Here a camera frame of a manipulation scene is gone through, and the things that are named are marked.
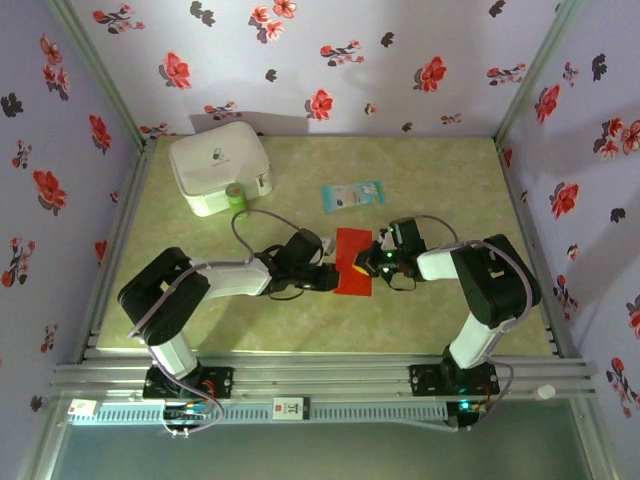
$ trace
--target metal frame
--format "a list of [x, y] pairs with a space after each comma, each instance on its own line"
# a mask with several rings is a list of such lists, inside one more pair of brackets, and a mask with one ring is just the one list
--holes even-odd
[[[438, 364], [440, 357], [427, 355], [305, 355], [227, 354], [201, 356], [205, 366], [234, 368], [231, 398], [223, 404], [271, 403], [275, 396], [305, 396], [317, 402], [442, 402], [483, 400], [475, 394], [414, 397], [408, 367]], [[512, 364], [515, 379], [505, 398], [525, 400], [539, 386], [551, 384], [556, 398], [593, 397], [589, 367], [582, 359], [556, 357], [504, 357]], [[148, 358], [88, 360], [81, 365], [56, 369], [49, 397], [72, 394], [100, 401], [141, 401]], [[501, 384], [508, 370], [497, 367]]]

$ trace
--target floor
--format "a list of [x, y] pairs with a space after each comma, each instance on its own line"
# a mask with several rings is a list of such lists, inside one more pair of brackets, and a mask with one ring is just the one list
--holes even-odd
[[[207, 259], [243, 258], [229, 228], [230, 213], [196, 217], [180, 195], [168, 160], [180, 137], [160, 139], [111, 294], [98, 347], [139, 348], [126, 338], [131, 321], [117, 304], [120, 289], [171, 246]], [[377, 232], [403, 216], [428, 213], [450, 222], [462, 239], [504, 233], [525, 257], [512, 204], [490, 138], [261, 137], [274, 190], [251, 202], [319, 235], [338, 227]], [[324, 213], [323, 185], [380, 180], [384, 205]], [[253, 214], [239, 226], [257, 249], [284, 243], [292, 231]], [[441, 225], [422, 221], [427, 246], [451, 241]], [[441, 353], [468, 314], [455, 280], [394, 292], [378, 279], [372, 297], [306, 292], [291, 302], [226, 297], [203, 302], [184, 332], [204, 351]], [[496, 349], [502, 355], [548, 355], [538, 308]]]

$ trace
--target wall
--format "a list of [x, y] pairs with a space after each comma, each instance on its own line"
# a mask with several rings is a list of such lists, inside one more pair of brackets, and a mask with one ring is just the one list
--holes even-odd
[[13, 479], [53, 367], [80, 341], [134, 147], [42, 1], [3, 0], [0, 18], [0, 477]]
[[71, 3], [147, 136], [492, 135], [559, 5], [294, 1]]
[[597, 365], [599, 400], [628, 478], [640, 478], [640, 1], [585, 2], [510, 132], [547, 285], [575, 348]]

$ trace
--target cable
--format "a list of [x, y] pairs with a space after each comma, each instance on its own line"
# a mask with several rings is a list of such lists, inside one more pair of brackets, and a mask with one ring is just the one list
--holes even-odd
[[278, 302], [288, 302], [289, 300], [295, 300], [296, 298], [298, 298], [298, 297], [302, 296], [302, 294], [303, 294], [304, 292], [306, 292], [306, 290], [303, 290], [303, 289], [301, 289], [301, 288], [299, 288], [298, 290], [300, 290], [300, 292], [299, 292], [299, 293], [296, 293], [295, 295], [292, 295], [292, 296], [290, 296], [290, 297], [284, 297], [284, 298], [281, 298], [281, 297], [274, 297], [274, 296], [273, 296], [273, 293], [270, 293], [270, 294], [269, 294], [269, 298], [270, 298], [271, 300], [276, 300], [276, 301], [278, 301]]
[[460, 239], [458, 238], [458, 234], [453, 229], [453, 227], [451, 225], [449, 225], [447, 222], [445, 222], [444, 220], [442, 220], [440, 217], [436, 217], [434, 215], [415, 215], [413, 218], [414, 219], [416, 219], [416, 218], [428, 218], [430, 220], [435, 220], [436, 222], [440, 222], [442, 225], [447, 227], [449, 229], [449, 231], [453, 234], [453, 241], [454, 242], [458, 243], [460, 241]]
[[489, 402], [491, 402], [491, 389], [487, 386], [486, 383], [480, 383], [478, 386], [484, 388], [485, 393], [487, 394], [486, 407], [489, 407]]
[[169, 287], [164, 291], [164, 293], [160, 296], [160, 298], [156, 301], [156, 303], [154, 303], [153, 306], [147, 311], [147, 313], [145, 313], [144, 316], [134, 325], [134, 327], [127, 334], [128, 338], [133, 338], [140, 332], [140, 329], [142, 327], [144, 327], [147, 324], [147, 322], [149, 322], [151, 317], [153, 317], [153, 315], [158, 311], [158, 309], [162, 306], [162, 304], [167, 300], [169, 295], [171, 295], [176, 290], [178, 285], [180, 285], [180, 283], [182, 283], [182, 281], [185, 278], [187, 278], [189, 275], [191, 275], [192, 273], [197, 272], [197, 271], [202, 270], [202, 269], [205, 269], [205, 268], [213, 268], [213, 267], [229, 267], [229, 266], [242, 267], [244, 265], [248, 265], [249, 263], [251, 263], [253, 261], [253, 259], [255, 258], [255, 251], [253, 250], [251, 245], [249, 245], [240, 236], [240, 234], [236, 230], [236, 220], [237, 220], [238, 216], [243, 214], [243, 213], [247, 213], [247, 212], [256, 212], [256, 213], [262, 213], [262, 214], [265, 214], [265, 215], [269, 215], [269, 216], [271, 216], [273, 218], [276, 218], [276, 219], [286, 223], [287, 225], [295, 228], [297, 231], [300, 230], [300, 227], [298, 227], [294, 223], [290, 222], [286, 218], [283, 218], [280, 215], [277, 215], [275, 213], [269, 212], [267, 210], [259, 210], [259, 209], [249, 208], [247, 210], [242, 210], [240, 212], [237, 212], [231, 218], [231, 230], [233, 231], [233, 234], [236, 237], [236, 239], [249, 252], [249, 258], [247, 260], [235, 260], [235, 261], [234, 260], [228, 260], [228, 261], [204, 262], [204, 263], [200, 263], [198, 265], [194, 265], [191, 268], [188, 268], [187, 270], [182, 272], [173, 282], [171, 282], [171, 285], [169, 285]]
[[485, 359], [485, 361], [489, 362], [490, 364], [492, 364], [494, 366], [508, 368], [509, 369], [509, 378], [507, 379], [507, 383], [505, 383], [504, 387], [502, 387], [502, 390], [500, 391], [500, 394], [496, 397], [495, 401], [493, 402], [493, 405], [491, 405], [491, 408], [489, 408], [487, 410], [487, 413], [485, 413], [482, 417], [480, 417], [480, 419], [475, 423], [473, 428], [476, 428], [482, 422], [486, 421], [487, 418], [489, 418], [489, 416], [493, 413], [493, 411], [496, 409], [496, 407], [502, 401], [502, 399], [505, 397], [505, 395], [507, 393], [509, 393], [509, 389], [511, 388], [511, 383], [513, 382], [513, 377], [515, 376], [515, 371], [514, 371], [513, 367], [511, 365], [509, 365], [508, 363], [502, 363], [502, 362], [498, 362], [496, 360], [492, 360], [488, 356], [485, 356], [484, 359]]
[[191, 392], [194, 395], [198, 395], [199, 397], [202, 397], [205, 400], [208, 400], [208, 401], [212, 402], [218, 408], [218, 410], [220, 410], [220, 416], [218, 418], [216, 418], [216, 419], [212, 420], [211, 422], [206, 423], [204, 425], [199, 425], [197, 427], [189, 428], [188, 430], [184, 430], [184, 431], [180, 432], [178, 430], [169, 430], [169, 428], [167, 427], [166, 423], [163, 421], [162, 423], [164, 425], [164, 428], [169, 430], [172, 435], [178, 435], [178, 436], [181, 436], [181, 437], [187, 437], [192, 433], [200, 432], [200, 431], [205, 430], [205, 429], [207, 429], [209, 427], [213, 427], [214, 425], [217, 425], [222, 420], [224, 420], [224, 417], [225, 417], [224, 407], [222, 406], [222, 404], [220, 403], [220, 401], [217, 398], [215, 398], [213, 395], [209, 395], [208, 393], [205, 393], [202, 390], [198, 390], [197, 388], [193, 388], [193, 387], [187, 385], [186, 383], [178, 380], [175, 376], [173, 376], [164, 367], [164, 365], [162, 365], [160, 360], [158, 360], [158, 357], [156, 356], [156, 354], [153, 353], [153, 351], [151, 349], [149, 349], [149, 353], [151, 354], [151, 358], [154, 360], [154, 362], [157, 365], [157, 367], [164, 374], [164, 376], [167, 377], [167, 379], [169, 379], [171, 382], [175, 383], [179, 387], [182, 387], [184, 390], [187, 390], [188, 392]]

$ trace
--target red napkin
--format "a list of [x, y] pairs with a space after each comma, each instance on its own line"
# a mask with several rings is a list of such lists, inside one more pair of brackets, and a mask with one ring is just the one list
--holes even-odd
[[336, 234], [336, 270], [340, 283], [334, 290], [340, 295], [371, 296], [372, 278], [353, 268], [356, 255], [371, 246], [373, 232], [357, 228], [339, 228]]

